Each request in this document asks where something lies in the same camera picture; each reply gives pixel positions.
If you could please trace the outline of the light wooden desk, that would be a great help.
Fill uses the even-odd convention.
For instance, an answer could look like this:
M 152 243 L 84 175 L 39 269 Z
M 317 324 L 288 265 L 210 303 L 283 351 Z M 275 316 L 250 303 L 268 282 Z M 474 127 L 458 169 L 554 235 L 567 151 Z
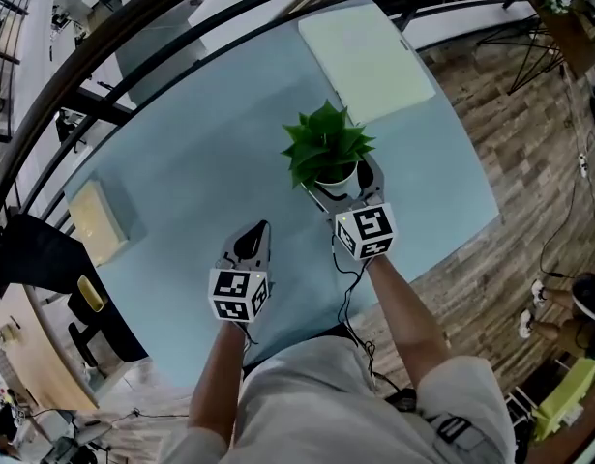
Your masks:
M 43 409 L 95 411 L 98 399 L 61 346 L 34 290 L 11 284 L 0 300 L 0 348 Z

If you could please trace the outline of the yellow plastic tray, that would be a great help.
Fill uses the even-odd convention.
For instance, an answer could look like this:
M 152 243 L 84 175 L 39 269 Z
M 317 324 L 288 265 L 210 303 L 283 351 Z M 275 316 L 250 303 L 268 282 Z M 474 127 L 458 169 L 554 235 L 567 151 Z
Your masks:
M 77 288 L 94 312 L 99 313 L 104 309 L 107 299 L 98 292 L 93 283 L 85 275 L 78 279 Z

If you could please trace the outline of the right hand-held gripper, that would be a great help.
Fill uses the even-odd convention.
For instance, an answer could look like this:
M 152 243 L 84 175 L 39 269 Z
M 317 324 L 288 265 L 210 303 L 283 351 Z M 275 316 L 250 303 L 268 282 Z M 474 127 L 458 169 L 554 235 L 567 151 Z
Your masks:
M 392 207 L 384 199 L 384 175 L 371 155 L 358 162 L 357 198 L 335 194 L 321 184 L 301 188 L 331 218 L 333 235 L 356 261 L 387 253 L 398 236 Z

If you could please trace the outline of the person's right forearm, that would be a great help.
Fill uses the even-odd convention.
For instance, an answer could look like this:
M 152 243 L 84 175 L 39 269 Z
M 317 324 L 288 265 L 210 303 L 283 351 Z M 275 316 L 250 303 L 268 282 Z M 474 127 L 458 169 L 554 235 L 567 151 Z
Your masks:
M 385 255 L 374 257 L 367 271 L 397 352 L 417 389 L 431 371 L 452 357 L 443 331 Z

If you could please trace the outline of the person's left forearm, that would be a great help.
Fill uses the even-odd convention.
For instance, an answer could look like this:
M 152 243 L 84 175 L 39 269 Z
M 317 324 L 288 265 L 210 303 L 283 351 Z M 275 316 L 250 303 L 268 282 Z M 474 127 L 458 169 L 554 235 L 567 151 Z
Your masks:
M 237 414 L 245 335 L 222 324 L 190 402 L 188 427 L 204 428 L 230 443 Z

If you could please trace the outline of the dark wooden stand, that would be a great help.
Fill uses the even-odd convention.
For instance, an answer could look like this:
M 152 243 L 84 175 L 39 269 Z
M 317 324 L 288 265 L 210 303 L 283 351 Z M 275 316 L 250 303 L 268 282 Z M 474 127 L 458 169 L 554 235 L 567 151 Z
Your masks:
M 561 75 L 580 78 L 595 65 L 595 42 L 581 18 L 570 8 L 567 14 L 553 14 L 541 7 L 541 0 L 526 0 L 533 13 L 519 21 L 503 24 L 477 42 L 522 50 L 521 64 L 508 87 L 512 95 L 538 76 L 555 69 Z

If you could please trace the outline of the beige book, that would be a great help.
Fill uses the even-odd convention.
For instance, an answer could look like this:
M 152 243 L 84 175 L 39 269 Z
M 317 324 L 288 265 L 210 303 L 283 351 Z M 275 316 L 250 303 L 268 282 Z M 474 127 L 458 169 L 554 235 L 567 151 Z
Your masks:
M 87 181 L 69 203 L 75 233 L 95 267 L 110 261 L 128 242 L 96 180 Z

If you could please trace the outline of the person's grey shirt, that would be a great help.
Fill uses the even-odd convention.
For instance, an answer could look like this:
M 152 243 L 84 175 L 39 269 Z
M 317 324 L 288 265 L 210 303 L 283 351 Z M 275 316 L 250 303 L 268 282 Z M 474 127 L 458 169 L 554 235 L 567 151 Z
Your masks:
M 255 368 L 234 437 L 168 435 L 158 464 L 514 464 L 511 418 L 490 364 L 458 356 L 431 370 L 403 413 L 374 394 L 356 346 L 323 336 Z

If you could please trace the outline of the light blue table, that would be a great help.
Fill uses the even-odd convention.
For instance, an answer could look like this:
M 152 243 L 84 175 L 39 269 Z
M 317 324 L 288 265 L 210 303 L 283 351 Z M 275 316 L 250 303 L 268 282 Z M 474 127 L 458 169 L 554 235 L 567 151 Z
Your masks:
M 13 145 L 0 165 L 0 215 L 5 210 L 6 198 L 15 184 L 15 179 L 22 165 L 26 162 L 57 111 L 62 107 L 69 107 L 72 100 L 80 95 L 80 86 L 83 80 L 88 78 L 110 54 L 117 51 L 135 34 L 151 24 L 156 18 L 172 10 L 176 5 L 184 1 L 133 0 L 101 24 L 98 30 L 92 33 L 90 38 L 57 70 L 23 118 L 15 134 Z M 35 185 L 31 188 L 29 195 L 21 207 L 22 212 L 29 211 L 39 192 L 64 160 L 65 155 L 73 149 L 79 138 L 88 132 L 98 120 L 101 120 L 121 97 L 127 94 L 149 73 L 153 72 L 187 45 L 201 38 L 204 34 L 270 1 L 272 0 L 240 0 L 226 9 L 207 17 L 196 24 L 194 28 L 178 36 L 164 45 L 159 51 L 153 53 L 149 58 L 145 59 L 114 86 L 106 96 L 91 100 L 89 102 L 90 109 L 86 112 L 82 123 L 74 129 L 73 134 L 66 139 L 66 142 L 61 145 L 55 155 L 50 159 Z M 234 46 L 242 44 L 264 31 L 286 23 L 292 18 L 297 18 L 345 1 L 349 0 L 324 0 L 309 5 L 299 11 L 282 15 L 244 37 L 233 40 L 222 47 L 220 52 L 226 53 Z M 425 5 L 431 0 L 408 1 L 417 5 Z

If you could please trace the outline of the white flat box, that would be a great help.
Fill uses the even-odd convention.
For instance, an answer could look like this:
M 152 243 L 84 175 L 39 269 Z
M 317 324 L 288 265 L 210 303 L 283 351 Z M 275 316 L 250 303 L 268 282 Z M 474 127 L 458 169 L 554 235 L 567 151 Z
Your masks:
M 401 32 L 375 4 L 315 14 L 298 30 L 354 125 L 435 95 Z

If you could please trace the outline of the lime green seat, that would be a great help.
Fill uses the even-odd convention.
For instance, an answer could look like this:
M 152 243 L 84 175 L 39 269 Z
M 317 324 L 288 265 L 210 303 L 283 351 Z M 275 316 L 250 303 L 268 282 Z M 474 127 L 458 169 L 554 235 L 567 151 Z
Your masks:
M 533 437 L 540 442 L 559 430 L 564 417 L 586 396 L 595 376 L 595 361 L 578 359 L 547 398 L 532 410 Z

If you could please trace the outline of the black office chair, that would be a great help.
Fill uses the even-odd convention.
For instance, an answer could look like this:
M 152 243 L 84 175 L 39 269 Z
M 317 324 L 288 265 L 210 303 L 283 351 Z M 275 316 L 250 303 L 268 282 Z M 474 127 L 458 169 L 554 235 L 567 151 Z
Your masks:
M 96 313 L 84 300 L 77 281 L 86 276 L 107 299 Z M 88 343 L 102 334 L 116 356 L 125 363 L 148 356 L 120 312 L 108 296 L 84 245 L 46 222 L 29 215 L 13 216 L 0 227 L 0 287 L 11 283 L 40 287 L 69 297 L 67 306 L 85 326 L 79 330 L 71 323 L 68 331 L 84 361 L 98 365 Z

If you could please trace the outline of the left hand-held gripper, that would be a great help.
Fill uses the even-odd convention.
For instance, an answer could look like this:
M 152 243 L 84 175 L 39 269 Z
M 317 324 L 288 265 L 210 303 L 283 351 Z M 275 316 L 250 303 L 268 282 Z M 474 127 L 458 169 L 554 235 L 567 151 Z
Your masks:
M 210 270 L 208 282 L 209 303 L 219 320 L 252 323 L 269 299 L 270 254 L 264 253 L 269 237 L 269 222 L 262 219 L 225 241 L 224 254 Z

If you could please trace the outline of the green plant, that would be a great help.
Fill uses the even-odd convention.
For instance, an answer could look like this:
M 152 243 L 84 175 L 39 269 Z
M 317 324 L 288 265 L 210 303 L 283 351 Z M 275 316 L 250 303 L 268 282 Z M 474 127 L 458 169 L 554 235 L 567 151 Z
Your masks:
M 315 184 L 339 184 L 373 150 L 374 137 L 364 127 L 347 124 L 347 108 L 337 109 L 326 101 L 311 114 L 299 113 L 296 125 L 283 125 L 291 140 L 282 151 L 290 159 L 288 171 L 295 189 L 312 189 Z

